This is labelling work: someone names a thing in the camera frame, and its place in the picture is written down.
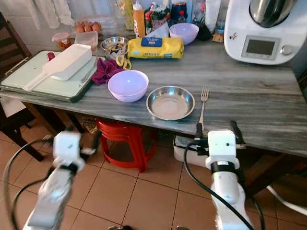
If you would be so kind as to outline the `dark wooden chair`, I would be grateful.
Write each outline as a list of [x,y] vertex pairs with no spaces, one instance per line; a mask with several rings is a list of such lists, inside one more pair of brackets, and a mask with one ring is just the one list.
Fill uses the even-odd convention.
[[[11,23],[0,14],[0,79],[5,79],[11,68],[31,56]],[[33,114],[28,109],[21,107],[18,107],[17,110],[2,107],[0,111],[1,133],[19,146],[27,144],[22,136],[21,128],[30,127],[29,122],[35,118]]]

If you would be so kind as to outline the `yellow handled scissors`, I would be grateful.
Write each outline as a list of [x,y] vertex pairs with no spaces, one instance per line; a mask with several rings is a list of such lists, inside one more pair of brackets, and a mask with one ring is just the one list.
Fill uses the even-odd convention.
[[132,63],[129,59],[129,57],[127,57],[127,55],[121,54],[121,55],[117,55],[116,57],[116,64],[118,66],[120,66],[121,68],[123,68],[124,70],[131,70],[132,69]]

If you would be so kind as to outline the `pale green tray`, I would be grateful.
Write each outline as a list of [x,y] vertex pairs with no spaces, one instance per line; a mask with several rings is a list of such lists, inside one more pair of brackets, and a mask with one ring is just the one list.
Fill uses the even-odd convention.
[[79,69],[66,81],[48,78],[42,81],[32,91],[25,91],[23,87],[37,77],[43,64],[48,62],[49,50],[43,50],[13,68],[13,72],[7,74],[1,81],[0,88],[7,91],[22,92],[44,98],[55,99],[75,103],[81,100],[92,85],[91,76],[97,69],[97,61],[100,57],[93,56],[88,63]]

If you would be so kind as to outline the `clear egg carton with eggs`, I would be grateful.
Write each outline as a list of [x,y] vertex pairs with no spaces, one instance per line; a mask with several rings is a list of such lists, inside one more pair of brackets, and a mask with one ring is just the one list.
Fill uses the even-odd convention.
[[77,33],[97,32],[99,35],[101,35],[102,26],[98,21],[78,20],[74,24],[74,30]]

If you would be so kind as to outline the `white hanging cloth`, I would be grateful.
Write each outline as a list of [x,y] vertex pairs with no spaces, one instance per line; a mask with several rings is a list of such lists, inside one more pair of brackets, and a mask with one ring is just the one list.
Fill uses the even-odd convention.
[[61,24],[74,25],[70,0],[33,0],[35,8],[41,13],[49,28],[57,29]]

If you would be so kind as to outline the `white plastic box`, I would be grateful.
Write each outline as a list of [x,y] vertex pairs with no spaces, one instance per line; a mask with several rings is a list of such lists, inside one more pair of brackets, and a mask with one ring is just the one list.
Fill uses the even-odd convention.
[[[186,151],[186,147],[190,144],[193,139],[185,138],[182,136],[176,136],[173,138],[173,149],[174,156],[177,161],[180,161],[182,164],[186,160],[184,157],[184,153]],[[192,145],[187,149],[187,162],[194,166],[207,167],[206,166],[206,158],[208,156],[198,156],[197,155],[197,146]]]

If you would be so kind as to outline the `steel fork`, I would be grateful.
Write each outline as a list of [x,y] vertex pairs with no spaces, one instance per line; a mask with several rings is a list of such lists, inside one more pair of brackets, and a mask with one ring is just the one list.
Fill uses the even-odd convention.
[[199,118],[198,125],[197,125],[197,128],[201,131],[201,133],[204,131],[205,103],[208,100],[208,98],[209,98],[209,88],[206,86],[203,86],[201,90],[201,96],[200,96],[201,114],[200,114],[200,118]]

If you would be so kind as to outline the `round steel plate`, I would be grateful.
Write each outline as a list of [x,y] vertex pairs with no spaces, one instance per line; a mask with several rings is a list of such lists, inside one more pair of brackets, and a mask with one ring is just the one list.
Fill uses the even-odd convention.
[[167,121],[186,118],[195,107],[193,94],[180,86],[160,86],[152,90],[146,99],[151,115]]

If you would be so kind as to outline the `lilac plastic bowl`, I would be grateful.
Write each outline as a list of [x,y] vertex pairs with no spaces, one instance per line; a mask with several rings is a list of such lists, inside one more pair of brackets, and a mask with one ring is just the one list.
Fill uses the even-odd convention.
[[192,23],[177,23],[169,27],[169,34],[182,39],[183,44],[188,45],[195,40],[199,30],[199,27]]
[[149,86],[149,77],[138,70],[125,70],[115,74],[107,83],[114,98],[131,103],[140,100]]

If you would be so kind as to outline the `small jar with pink lid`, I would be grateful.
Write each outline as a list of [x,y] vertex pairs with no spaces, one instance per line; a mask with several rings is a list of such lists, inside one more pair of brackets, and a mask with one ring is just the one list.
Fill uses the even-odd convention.
[[65,50],[72,45],[70,35],[71,34],[67,32],[56,33],[52,36],[52,41],[57,44],[59,49]]

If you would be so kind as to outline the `clear plastic container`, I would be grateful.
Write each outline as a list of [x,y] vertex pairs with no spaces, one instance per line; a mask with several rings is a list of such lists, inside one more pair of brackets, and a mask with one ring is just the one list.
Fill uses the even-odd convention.
[[98,33],[96,31],[77,33],[74,43],[88,45],[91,47],[92,51],[95,51],[98,46]]

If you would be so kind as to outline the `yellow kitchen package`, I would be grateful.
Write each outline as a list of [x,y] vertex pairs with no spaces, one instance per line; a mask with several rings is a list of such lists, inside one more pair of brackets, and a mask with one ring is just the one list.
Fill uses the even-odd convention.
[[129,40],[127,56],[142,59],[181,59],[184,42],[177,37],[143,37]]

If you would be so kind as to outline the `red plastic stool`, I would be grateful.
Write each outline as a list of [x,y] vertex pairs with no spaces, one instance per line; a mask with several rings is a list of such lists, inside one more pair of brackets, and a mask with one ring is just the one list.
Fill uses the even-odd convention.
[[[158,135],[151,133],[152,147],[147,149],[142,143],[142,128],[119,122],[95,120],[96,128],[101,131],[100,140],[105,159],[114,166],[136,168],[139,173],[148,169],[148,162],[156,155]],[[107,141],[127,142],[132,153],[132,161],[121,161],[112,158]]]

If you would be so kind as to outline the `colourful snack bag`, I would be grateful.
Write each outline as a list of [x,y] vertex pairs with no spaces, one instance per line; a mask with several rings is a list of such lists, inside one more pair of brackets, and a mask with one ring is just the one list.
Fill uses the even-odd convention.
[[144,11],[145,33],[149,35],[157,28],[170,20],[169,2],[164,1],[161,4],[152,2]]

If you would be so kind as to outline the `orange sauce bottle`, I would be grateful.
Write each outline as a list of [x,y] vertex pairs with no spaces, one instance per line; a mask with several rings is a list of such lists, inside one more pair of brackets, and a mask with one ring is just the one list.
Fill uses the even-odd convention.
[[143,38],[146,35],[144,9],[139,0],[132,2],[132,19],[134,22],[134,32],[137,38]]

